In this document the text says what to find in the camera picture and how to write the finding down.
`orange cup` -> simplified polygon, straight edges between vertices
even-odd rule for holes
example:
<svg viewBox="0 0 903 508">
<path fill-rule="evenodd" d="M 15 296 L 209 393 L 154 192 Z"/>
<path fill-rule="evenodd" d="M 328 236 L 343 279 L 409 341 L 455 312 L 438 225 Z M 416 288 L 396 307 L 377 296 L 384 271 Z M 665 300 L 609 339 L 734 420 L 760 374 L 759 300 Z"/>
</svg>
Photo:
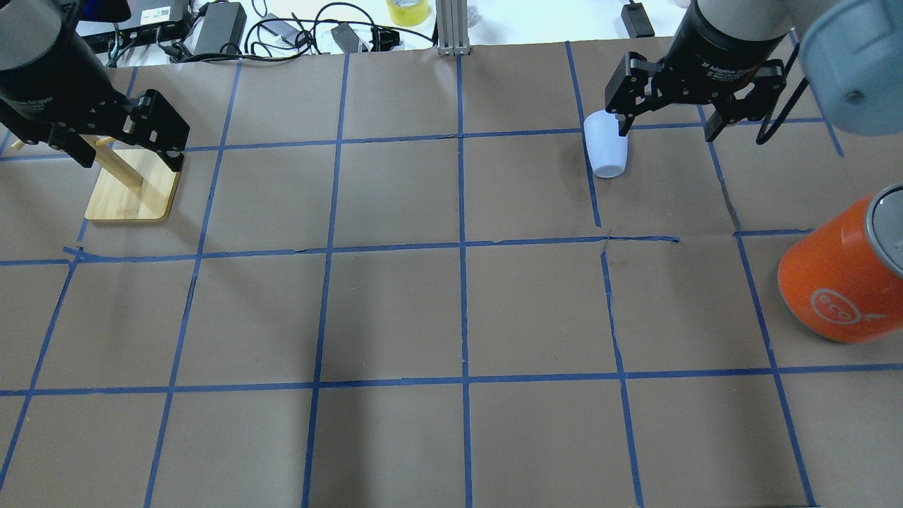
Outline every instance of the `orange cup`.
<svg viewBox="0 0 903 508">
<path fill-rule="evenodd" d="M 797 242 L 777 282 L 796 318 L 833 341 L 864 343 L 903 329 L 903 183 Z"/>
</svg>

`power adapter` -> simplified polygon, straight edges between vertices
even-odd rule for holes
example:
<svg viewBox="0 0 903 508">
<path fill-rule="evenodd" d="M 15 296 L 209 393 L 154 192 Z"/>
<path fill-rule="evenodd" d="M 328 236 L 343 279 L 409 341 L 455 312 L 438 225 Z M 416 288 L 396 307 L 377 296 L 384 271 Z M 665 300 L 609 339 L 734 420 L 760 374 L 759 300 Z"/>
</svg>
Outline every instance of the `power adapter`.
<svg viewBox="0 0 903 508">
<path fill-rule="evenodd" d="M 642 4 L 635 4 L 633 0 L 630 0 L 630 3 L 621 9 L 621 19 L 624 20 L 624 27 L 627 28 L 631 39 L 656 36 L 649 16 L 646 15 L 646 8 Z"/>
<path fill-rule="evenodd" d="M 194 43 L 194 54 L 238 53 L 247 20 L 245 9 L 238 2 L 211 2 L 205 6 L 207 13 Z"/>
</svg>

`white label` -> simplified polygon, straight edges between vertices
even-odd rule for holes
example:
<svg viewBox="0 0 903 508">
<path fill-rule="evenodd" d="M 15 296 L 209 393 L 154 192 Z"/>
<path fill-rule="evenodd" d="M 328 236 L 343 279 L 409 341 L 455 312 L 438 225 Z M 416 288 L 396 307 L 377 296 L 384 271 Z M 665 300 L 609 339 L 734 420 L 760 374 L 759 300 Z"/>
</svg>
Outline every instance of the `white label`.
<svg viewBox="0 0 903 508">
<path fill-rule="evenodd" d="M 172 7 L 157 7 L 156 9 L 141 11 L 141 26 L 169 21 L 171 10 Z"/>
</svg>

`blue tape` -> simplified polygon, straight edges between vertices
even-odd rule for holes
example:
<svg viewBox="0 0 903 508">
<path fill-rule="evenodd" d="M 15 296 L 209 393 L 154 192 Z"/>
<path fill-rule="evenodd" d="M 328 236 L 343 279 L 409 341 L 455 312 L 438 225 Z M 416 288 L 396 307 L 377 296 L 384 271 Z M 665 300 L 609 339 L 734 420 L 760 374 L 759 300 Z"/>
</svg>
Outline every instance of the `blue tape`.
<svg viewBox="0 0 903 508">
<path fill-rule="evenodd" d="M 0 261 L 0 267 L 31 267 L 40 265 L 68 265 L 68 259 L 10 259 Z"/>
<path fill-rule="evenodd" d="M 335 242 L 336 208 L 339 200 L 339 178 L 341 164 L 342 132 L 345 125 L 345 99 L 348 96 L 349 55 L 345 53 L 342 65 L 341 94 L 339 99 L 339 127 L 336 133 L 335 166 L 332 169 L 332 197 L 330 203 L 330 228 L 326 244 L 326 262 L 323 270 L 323 289 L 320 298 L 320 324 L 317 332 L 317 353 L 313 365 L 313 387 L 311 394 L 311 414 L 308 419 L 307 449 L 304 458 L 304 481 L 301 506 L 307 507 L 311 501 L 311 475 L 313 469 L 313 441 L 317 432 L 317 412 L 320 404 L 320 384 L 323 369 L 323 345 L 326 335 L 326 311 L 329 303 L 330 277 L 332 267 L 332 247 Z"/>
<path fill-rule="evenodd" d="M 467 317 L 467 222 L 464 204 L 464 66 L 461 55 L 455 59 L 455 82 L 458 100 L 458 241 L 461 276 L 461 424 L 464 446 L 464 506 L 473 507 L 473 467 L 470 445 L 470 347 Z"/>
<path fill-rule="evenodd" d="M 62 290 L 60 291 L 60 297 L 57 299 L 57 304 L 53 308 L 51 321 L 47 325 L 47 333 L 44 334 L 44 340 L 41 343 L 41 350 L 38 352 L 38 361 L 34 365 L 34 370 L 32 371 L 32 379 L 29 382 L 28 391 L 25 392 L 25 400 L 22 403 L 22 409 L 19 411 L 19 418 L 15 421 L 13 436 L 10 439 L 9 448 L 6 449 L 3 468 L 0 469 L 0 492 L 3 491 L 3 485 L 6 481 L 6 474 L 9 473 L 9 465 L 13 460 L 13 453 L 15 452 L 16 444 L 18 444 L 19 442 L 19 434 L 22 432 L 22 425 L 25 422 L 25 414 L 28 412 L 28 407 L 32 403 L 32 397 L 34 397 L 35 388 L 38 384 L 38 376 L 41 375 L 41 367 L 44 365 L 44 358 L 47 356 L 47 349 L 51 345 L 53 330 L 56 328 L 57 320 L 60 317 L 60 309 L 62 309 L 62 304 L 66 299 L 66 293 L 69 291 L 70 284 L 72 283 L 72 277 L 75 275 L 75 268 L 78 266 L 78 264 L 78 259 L 73 259 L 70 262 L 69 273 L 66 275 L 65 282 L 63 282 Z"/>
<path fill-rule="evenodd" d="M 586 164 L 586 179 L 587 183 L 590 186 L 590 202 L 592 204 L 592 219 L 596 223 L 596 227 L 602 227 L 602 221 L 599 215 L 599 200 L 596 198 L 596 182 L 592 175 L 592 164 L 590 163 L 590 153 L 586 148 L 586 132 L 583 130 L 583 121 L 585 116 L 583 115 L 583 99 L 580 95 L 580 81 L 577 80 L 577 67 L 573 63 L 573 51 L 571 50 L 571 42 L 564 42 L 564 49 L 567 51 L 567 63 L 568 67 L 571 69 L 571 82 L 573 84 L 573 95 L 577 99 L 577 116 L 578 116 L 578 124 L 580 126 L 580 133 L 583 139 L 583 162 Z"/>
<path fill-rule="evenodd" d="M 813 365 L 804 367 L 778 367 L 777 371 L 782 374 L 903 371 L 903 363 L 864 363 L 862 365 Z"/>
<path fill-rule="evenodd" d="M 598 241 L 615 240 L 615 241 L 667 241 L 677 243 L 680 237 L 672 236 L 584 236 L 584 237 L 562 237 L 562 238 L 535 238 L 535 239 L 515 239 L 515 240 L 472 240 L 467 242 L 468 247 L 496 247 L 500 245 L 547 245 L 558 243 L 594 243 Z"/>
<path fill-rule="evenodd" d="M 755 236 L 783 236 L 783 235 L 807 235 L 814 230 L 745 230 L 736 231 L 734 236 L 755 237 Z"/>
<path fill-rule="evenodd" d="M 77 243 L 81 243 L 85 239 L 85 233 L 88 231 L 88 219 L 81 218 L 81 227 L 79 228 L 79 236 L 75 237 Z"/>
<path fill-rule="evenodd" d="M 362 145 L 365 143 L 396 143 L 399 141 L 434 141 L 436 139 L 454 139 L 452 134 L 430 134 L 423 136 L 392 136 L 392 137 L 358 137 L 342 139 L 343 145 Z"/>
<path fill-rule="evenodd" d="M 6 134 L 3 136 L 3 141 L 0 142 L 0 155 L 2 155 L 3 152 L 6 150 L 6 144 L 9 143 L 9 138 L 12 135 L 13 135 L 13 131 L 11 131 L 11 130 L 6 131 Z"/>
<path fill-rule="evenodd" d="M 781 380 L 781 374 L 777 367 L 777 358 L 775 357 L 775 351 L 772 348 L 771 337 L 768 334 L 768 327 L 765 324 L 765 315 L 762 312 L 762 305 L 759 302 L 759 292 L 756 289 L 756 281 L 752 277 L 752 269 L 749 267 L 749 258 L 746 254 L 746 247 L 743 245 L 743 238 L 741 236 L 735 237 L 737 239 L 737 249 L 740 251 L 740 260 L 743 263 L 743 271 L 746 273 L 747 284 L 749 285 L 749 292 L 752 295 L 752 303 L 756 308 L 756 317 L 759 320 L 759 330 L 762 332 L 762 341 L 765 343 L 765 349 L 768 353 L 768 363 L 771 365 L 771 373 L 775 380 L 775 387 L 777 389 L 777 396 L 780 399 L 781 403 L 781 411 L 784 413 L 784 422 L 787 425 L 787 435 L 790 438 L 790 446 L 793 448 L 794 459 L 796 460 L 796 468 L 799 471 L 800 481 L 803 485 L 803 491 L 805 492 L 805 499 L 811 506 L 815 506 L 815 497 L 812 493 L 812 486 L 809 483 L 809 475 L 805 470 L 805 462 L 803 460 L 803 453 L 799 447 L 799 441 L 796 439 L 796 429 L 794 428 L 793 418 L 790 415 L 790 406 L 787 403 L 787 394 L 784 392 L 784 382 Z"/>
<path fill-rule="evenodd" d="M 253 258 L 257 256 L 294 256 L 296 254 L 325 254 L 326 249 L 277 249 L 277 250 L 239 250 L 234 252 L 204 252 L 202 259 Z"/>
<path fill-rule="evenodd" d="M 122 395 L 127 393 L 166 393 L 165 386 L 116 386 L 102 388 L 43 388 L 34 391 L 35 396 L 49 395 Z"/>
<path fill-rule="evenodd" d="M 628 376 L 624 372 L 624 358 L 623 356 L 621 356 L 620 346 L 618 345 L 618 331 L 617 326 L 615 326 L 615 314 L 613 305 L 611 303 L 613 291 L 611 289 L 611 274 L 609 273 L 608 254 L 602 252 L 600 258 L 602 263 L 602 280 L 605 283 L 605 297 L 608 301 L 609 326 L 611 327 L 611 344 L 614 348 L 615 365 L 618 368 L 618 376 L 620 379 L 621 407 L 624 411 L 624 430 L 627 434 L 627 448 L 628 454 L 630 456 L 630 473 L 633 475 L 633 491 L 637 499 L 637 506 L 639 508 L 644 508 L 645 503 L 643 502 L 643 485 L 642 481 L 640 480 L 639 461 L 637 459 L 637 442 L 633 434 L 633 417 L 630 415 L 630 397 L 628 395 L 627 389 Z"/>
<path fill-rule="evenodd" d="M 703 113 L 703 107 L 697 106 L 696 110 L 699 112 L 699 119 L 701 121 L 705 121 L 705 113 Z M 715 166 L 715 174 L 718 176 L 718 182 L 721 184 L 721 195 L 724 197 L 724 205 L 728 209 L 728 214 L 731 216 L 731 221 L 734 224 L 734 228 L 736 230 L 742 230 L 743 224 L 740 222 L 740 215 L 737 213 L 737 209 L 734 208 L 733 202 L 731 201 L 731 193 L 728 192 L 728 184 L 724 180 L 724 172 L 721 170 L 721 162 L 718 160 L 718 153 L 715 151 L 714 143 L 706 143 L 709 146 L 709 155 L 712 156 L 712 164 Z"/>
<path fill-rule="evenodd" d="M 420 249 L 457 249 L 461 244 L 459 242 L 437 242 L 437 243 L 402 243 L 397 245 L 371 245 L 364 247 L 335 247 L 332 252 L 381 252 L 385 250 L 420 250 Z"/>
<path fill-rule="evenodd" d="M 769 368 L 749 369 L 708 369 L 703 371 L 645 371 L 625 372 L 629 380 L 675 379 L 675 378 L 712 378 L 730 376 L 762 376 L 771 375 Z"/>
<path fill-rule="evenodd" d="M 832 372 L 887 372 L 903 371 L 903 363 L 864 363 L 841 365 L 803 365 L 796 367 L 778 367 L 782 374 L 818 374 Z M 772 375 L 769 367 L 745 368 L 745 369 L 704 369 L 698 371 L 636 371 L 636 372 L 562 372 L 554 374 L 501 374 L 468 376 L 468 384 L 492 384 L 509 382 L 554 382 L 554 381 L 615 381 L 621 378 L 628 380 L 644 379 L 679 379 L 679 378 L 711 378 L 731 376 L 766 376 Z M 321 381 L 321 390 L 392 387 L 392 386 L 431 386 L 454 385 L 465 382 L 463 376 L 451 377 L 426 377 L 426 378 L 396 378 L 374 380 L 349 380 L 349 381 Z M 270 390 L 309 390 L 314 386 L 313 381 L 289 381 L 271 383 L 239 383 L 239 384 L 202 384 L 202 385 L 176 385 L 172 387 L 174 393 L 212 393 L 220 391 L 270 391 Z M 36 389 L 34 397 L 47 397 L 54 395 L 89 395 L 94 393 L 121 394 L 121 393 L 165 393 L 166 386 L 113 386 L 96 388 L 50 388 Z M 0 397 L 22 397 L 28 394 L 28 390 L 0 390 Z"/>
<path fill-rule="evenodd" d="M 99 256 L 85 252 L 83 249 L 63 247 L 62 251 L 79 259 L 79 263 L 162 263 L 167 261 L 192 261 L 196 254 L 176 254 L 171 256 Z"/>
<path fill-rule="evenodd" d="M 498 132 L 466 132 L 458 134 L 456 137 L 472 138 L 472 137 L 516 137 L 516 136 L 546 136 L 552 134 L 577 134 L 582 129 L 576 127 L 570 128 L 542 128 L 533 130 L 500 130 Z"/>
<path fill-rule="evenodd" d="M 245 143 L 242 145 L 224 145 L 222 147 L 223 150 L 257 150 L 259 148 L 286 148 L 292 146 L 332 146 L 335 145 L 336 142 L 333 139 L 323 140 L 323 141 L 284 141 L 278 143 Z M 199 151 L 211 151 L 207 150 L 207 147 L 198 147 L 194 148 L 192 152 Z"/>
<path fill-rule="evenodd" d="M 232 119 L 232 111 L 235 107 L 235 97 L 238 92 L 238 79 L 241 76 L 242 64 L 236 65 L 235 76 L 232 80 L 232 92 L 229 95 L 228 107 L 226 109 L 226 120 L 223 125 L 222 136 L 219 139 L 219 151 L 217 152 L 217 162 L 213 167 L 213 176 L 210 180 L 210 190 L 207 197 L 207 207 L 204 210 L 204 220 L 200 226 L 200 236 L 198 238 L 198 248 L 194 258 L 194 270 L 191 273 L 191 283 L 188 287 L 188 295 L 185 297 L 185 309 L 182 313 L 182 322 L 179 326 L 179 338 L 176 341 L 175 353 L 172 356 L 172 369 L 170 370 L 169 386 L 166 391 L 166 402 L 163 404 L 163 414 L 160 418 L 160 429 L 157 432 L 157 444 L 154 447 L 154 460 L 151 463 L 151 473 L 147 479 L 147 490 L 144 493 L 144 508 L 151 507 L 151 501 L 154 498 L 154 485 L 156 484 L 157 469 L 160 466 L 160 455 L 163 452 L 163 442 L 166 439 L 166 428 L 169 424 L 169 413 L 172 407 L 172 395 L 175 387 L 175 381 L 179 373 L 179 364 L 182 361 L 182 347 L 185 344 L 185 333 L 188 329 L 189 316 L 191 315 L 191 305 L 194 301 L 194 291 L 198 284 L 198 275 L 200 273 L 201 253 L 204 250 L 204 241 L 207 239 L 207 228 L 210 222 L 210 210 L 213 207 L 213 198 L 217 191 L 217 182 L 219 180 L 219 169 L 222 164 L 223 146 L 226 144 L 226 136 L 228 135 L 229 122 Z"/>
<path fill-rule="evenodd" d="M 265 382 L 244 384 L 191 384 L 172 387 L 175 393 L 219 393 L 222 391 L 308 390 L 312 382 Z"/>
<path fill-rule="evenodd" d="M 126 87 L 126 97 L 132 97 L 132 90 L 135 88 L 135 79 L 138 77 L 138 69 L 140 68 L 132 68 L 132 76 L 128 79 L 128 86 Z"/>
<path fill-rule="evenodd" d="M 9 155 L 0 157 L 0 162 L 52 161 L 61 159 L 69 159 L 69 156 L 67 154 Z"/>
<path fill-rule="evenodd" d="M 643 124 L 643 125 L 632 125 L 631 129 L 636 130 L 649 130 L 649 129 L 658 129 L 658 128 L 687 128 L 687 127 L 702 127 L 704 123 L 699 122 L 678 122 L 673 124 Z"/>
<path fill-rule="evenodd" d="M 549 381 L 613 381 L 619 380 L 617 372 L 575 372 L 560 374 L 509 374 L 499 376 L 471 376 L 472 383 L 500 382 L 549 382 Z"/>
</svg>

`cable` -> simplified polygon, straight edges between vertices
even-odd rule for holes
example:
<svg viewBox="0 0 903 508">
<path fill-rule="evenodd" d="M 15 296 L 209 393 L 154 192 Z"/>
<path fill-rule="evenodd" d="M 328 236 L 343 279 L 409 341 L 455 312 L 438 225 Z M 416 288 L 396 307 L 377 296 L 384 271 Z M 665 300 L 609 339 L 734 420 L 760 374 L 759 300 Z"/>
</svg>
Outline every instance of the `cable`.
<svg viewBox="0 0 903 508">
<path fill-rule="evenodd" d="M 796 56 L 799 53 L 799 42 L 794 47 L 793 51 L 790 53 L 790 58 L 787 59 L 787 66 L 785 67 L 785 75 L 790 73 L 790 69 L 793 67 L 794 62 L 796 61 Z M 775 112 L 775 106 L 768 110 L 768 113 L 762 118 L 762 123 L 759 125 L 759 133 L 756 135 L 756 145 L 765 145 L 772 136 L 775 135 L 777 130 L 784 123 L 784 120 L 790 115 L 790 111 L 796 106 L 796 103 L 799 101 L 799 98 L 803 96 L 803 92 L 809 86 L 809 80 L 803 78 L 798 85 L 796 85 L 796 89 L 793 90 L 793 93 L 790 94 L 790 99 L 787 100 L 787 103 L 784 105 L 784 108 L 781 109 L 781 112 L 775 118 L 775 123 L 769 127 L 768 125 L 771 123 L 771 115 Z"/>
<path fill-rule="evenodd" d="M 114 67 L 119 60 L 119 23 L 113 23 L 113 49 L 107 52 L 106 67 Z"/>
<path fill-rule="evenodd" d="M 377 26 L 376 22 L 373 21 L 373 16 L 371 16 L 370 13 L 368 13 L 364 9 L 358 7 L 357 5 L 349 4 L 348 2 L 329 2 L 328 4 L 321 7 L 320 10 L 317 11 L 317 15 L 315 15 L 313 17 L 313 28 L 311 29 L 311 34 L 313 36 L 313 47 L 317 50 L 317 53 L 320 52 L 320 47 L 317 45 L 317 25 L 319 25 L 320 23 L 326 23 L 327 21 L 329 21 L 329 20 L 321 21 L 320 16 L 323 14 L 323 12 L 326 9 L 329 9 L 330 7 L 339 7 L 339 6 L 351 7 L 352 9 L 357 9 L 358 11 L 360 11 L 367 17 L 368 21 L 370 21 L 370 23 L 369 23 L 370 26 L 373 26 L 373 27 Z"/>
<path fill-rule="evenodd" d="M 264 17 L 267 14 L 270 14 L 269 5 L 266 4 L 266 0 L 263 0 L 263 2 L 264 2 L 264 13 L 260 14 L 260 11 L 257 10 L 257 0 L 251 0 L 251 8 L 254 9 L 254 13 L 260 17 Z"/>
<path fill-rule="evenodd" d="M 415 32 L 413 30 L 408 30 L 405 28 L 396 27 L 396 26 L 386 26 L 386 25 L 382 25 L 382 24 L 373 23 L 373 18 L 366 11 L 364 11 L 360 7 L 357 7 L 356 5 L 348 4 L 345 2 L 333 2 L 331 4 L 325 5 L 321 9 L 321 11 L 317 14 L 317 16 L 322 15 L 322 11 L 325 10 L 327 7 L 334 6 L 334 5 L 347 5 L 347 6 L 356 8 L 361 13 L 363 13 L 368 18 L 369 21 L 365 21 L 365 22 L 347 21 L 346 22 L 346 21 L 339 21 L 339 20 L 335 20 L 335 19 L 319 19 L 319 17 L 317 17 L 316 19 L 312 19 L 312 20 L 311 19 L 300 19 L 294 13 L 292 13 L 291 18 L 261 19 L 261 20 L 258 20 L 257 22 L 255 22 L 254 24 L 252 24 L 251 27 L 248 29 L 247 34 L 245 35 L 245 40 L 243 41 L 243 44 L 242 44 L 244 47 L 244 52 L 239 52 L 239 53 L 235 53 L 235 54 L 222 53 L 222 52 L 192 54 L 191 51 L 181 42 L 175 42 L 172 46 L 164 47 L 160 44 L 160 41 L 159 41 L 159 39 L 160 39 L 160 30 L 159 29 L 157 31 L 157 45 L 160 46 L 160 48 L 164 52 L 166 52 L 166 54 L 170 55 L 171 61 L 176 62 L 176 63 L 186 63 L 186 62 L 191 62 L 191 61 L 233 61 L 233 60 L 272 61 L 272 62 L 290 61 L 290 60 L 294 60 L 308 52 L 317 52 L 318 54 L 320 54 L 320 49 L 317 47 L 316 38 L 314 36 L 313 29 L 315 29 L 317 25 L 324 24 L 324 23 L 326 23 L 326 24 L 342 24 L 342 23 L 359 24 L 359 25 L 365 25 L 365 26 L 369 26 L 371 28 L 377 28 L 377 29 L 383 28 L 383 29 L 397 30 L 399 32 L 411 33 L 413 35 L 417 35 L 418 37 L 422 37 L 426 41 L 429 41 L 430 44 L 434 45 L 433 39 L 431 39 L 430 37 L 428 37 L 422 33 Z M 264 24 L 279 22 L 279 21 L 287 22 L 287 23 L 295 23 L 298 25 L 300 30 L 299 30 L 298 35 L 296 36 L 294 47 L 279 46 L 279 45 L 263 42 L 260 40 L 260 28 Z M 304 27 L 305 23 L 313 24 L 312 29 L 307 30 Z M 254 35 L 256 36 L 257 40 L 251 41 L 251 38 Z M 266 56 L 256 54 L 256 49 L 258 47 L 263 48 L 264 51 L 266 51 Z M 273 52 L 270 51 L 271 49 L 279 50 L 279 51 L 296 51 L 296 52 L 292 53 L 290 55 L 286 55 L 286 56 L 273 56 Z"/>
</svg>

